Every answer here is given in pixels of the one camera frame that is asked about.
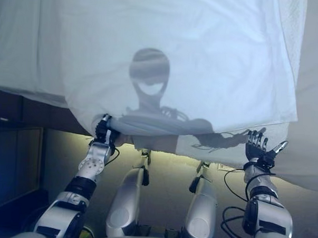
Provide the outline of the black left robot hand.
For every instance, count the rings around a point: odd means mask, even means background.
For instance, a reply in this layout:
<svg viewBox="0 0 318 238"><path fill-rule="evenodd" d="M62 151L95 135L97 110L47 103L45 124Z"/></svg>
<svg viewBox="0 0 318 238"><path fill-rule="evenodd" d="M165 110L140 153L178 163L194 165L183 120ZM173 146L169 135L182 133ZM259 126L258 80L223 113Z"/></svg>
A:
<svg viewBox="0 0 318 238"><path fill-rule="evenodd" d="M120 133L111 127L112 116L104 114L95 128L96 139L112 149L115 149L115 142Z"/></svg>

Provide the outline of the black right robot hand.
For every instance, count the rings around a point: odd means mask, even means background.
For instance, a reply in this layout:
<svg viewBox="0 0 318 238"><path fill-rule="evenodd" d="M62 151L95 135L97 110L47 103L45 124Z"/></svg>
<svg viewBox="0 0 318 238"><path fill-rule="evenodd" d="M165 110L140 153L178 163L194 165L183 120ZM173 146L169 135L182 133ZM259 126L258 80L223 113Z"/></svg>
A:
<svg viewBox="0 0 318 238"><path fill-rule="evenodd" d="M247 142L245 145L245 154L247 163L244 164L243 170L250 166L259 167L265 171L275 166L276 156L286 148L288 141L282 141L271 150L267 150L268 138L264 137L261 131L248 131Z"/></svg>

